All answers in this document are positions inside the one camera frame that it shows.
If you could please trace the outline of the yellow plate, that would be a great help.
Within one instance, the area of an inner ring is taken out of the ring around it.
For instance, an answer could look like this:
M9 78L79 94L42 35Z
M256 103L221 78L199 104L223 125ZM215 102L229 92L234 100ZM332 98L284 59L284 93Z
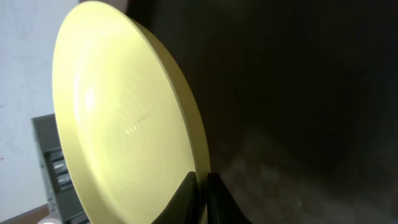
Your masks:
M161 41L115 7L87 1L66 16L52 90L63 155L92 223L152 223L188 172L208 221L210 157L193 93Z

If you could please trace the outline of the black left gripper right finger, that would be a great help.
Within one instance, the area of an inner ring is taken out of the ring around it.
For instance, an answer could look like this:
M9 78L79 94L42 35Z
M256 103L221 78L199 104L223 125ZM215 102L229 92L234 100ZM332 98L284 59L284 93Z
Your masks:
M239 209L219 173L209 173L207 180L208 223L251 224Z

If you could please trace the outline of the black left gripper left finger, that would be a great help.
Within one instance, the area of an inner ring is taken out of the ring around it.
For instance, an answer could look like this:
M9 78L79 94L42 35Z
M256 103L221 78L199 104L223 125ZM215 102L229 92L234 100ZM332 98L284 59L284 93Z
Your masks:
M188 172L170 202L152 224L197 224L199 219L196 173Z

